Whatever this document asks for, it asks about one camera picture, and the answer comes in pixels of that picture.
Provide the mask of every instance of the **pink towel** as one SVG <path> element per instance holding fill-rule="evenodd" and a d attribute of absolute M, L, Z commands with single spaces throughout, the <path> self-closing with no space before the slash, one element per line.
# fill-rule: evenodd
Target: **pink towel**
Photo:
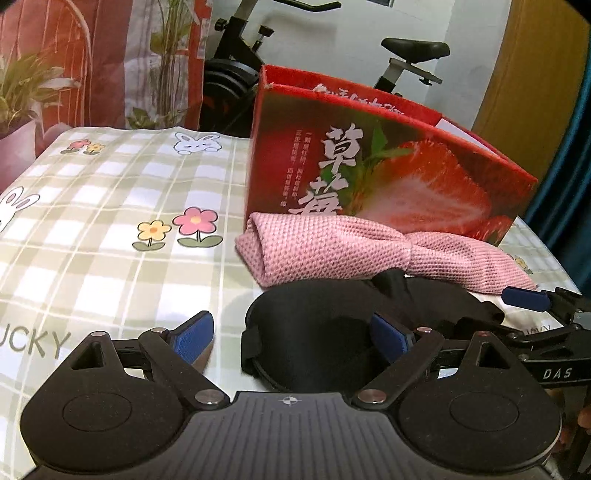
<path fill-rule="evenodd" d="M 506 253 L 452 233 L 406 235 L 380 223 L 337 215 L 253 213 L 236 249 L 262 287 L 307 278 L 371 278 L 388 268 L 500 295 L 534 289 Z"/>

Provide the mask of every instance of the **rabbit print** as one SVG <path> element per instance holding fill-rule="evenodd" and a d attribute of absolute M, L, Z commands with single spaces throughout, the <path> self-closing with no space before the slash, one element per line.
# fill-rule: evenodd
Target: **rabbit print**
<path fill-rule="evenodd" d="M 0 200 L 0 233 L 8 226 L 14 215 L 33 205 L 41 198 L 37 193 L 21 198 L 24 188 L 16 187 Z"/>
<path fill-rule="evenodd" d="M 174 149 L 180 155 L 190 155 L 197 152 L 217 152 L 222 149 L 222 146 L 216 142 L 219 135 L 205 135 L 201 138 L 193 138 L 182 132 L 176 132 L 174 136 L 178 142 Z"/>

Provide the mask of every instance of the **wooden door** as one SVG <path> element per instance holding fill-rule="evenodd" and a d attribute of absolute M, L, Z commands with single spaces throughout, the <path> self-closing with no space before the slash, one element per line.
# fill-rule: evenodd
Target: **wooden door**
<path fill-rule="evenodd" d="M 566 0 L 512 0 L 473 131 L 541 180 L 583 79 L 589 24 Z"/>

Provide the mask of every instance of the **pink flower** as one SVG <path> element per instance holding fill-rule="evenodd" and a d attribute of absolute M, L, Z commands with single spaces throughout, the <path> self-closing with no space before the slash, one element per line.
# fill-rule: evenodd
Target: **pink flower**
<path fill-rule="evenodd" d="M 83 148 L 87 145 L 90 145 L 90 140 L 78 140 L 77 142 L 72 142 L 69 148 Z"/>
<path fill-rule="evenodd" d="M 182 235 L 193 235 L 196 232 L 214 233 L 216 226 L 213 224 L 217 220 L 217 213 L 213 210 L 201 210 L 197 207 L 189 207 L 184 215 L 179 215 L 173 219 L 173 224 L 180 226 L 178 231 Z"/>

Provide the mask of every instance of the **strawberry box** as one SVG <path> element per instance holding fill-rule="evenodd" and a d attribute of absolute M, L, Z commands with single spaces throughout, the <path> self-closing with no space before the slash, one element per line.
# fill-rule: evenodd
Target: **strawberry box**
<path fill-rule="evenodd" d="M 265 65 L 252 129 L 252 212 L 355 215 L 402 233 L 498 245 L 536 179 L 442 114 L 325 75 Z"/>

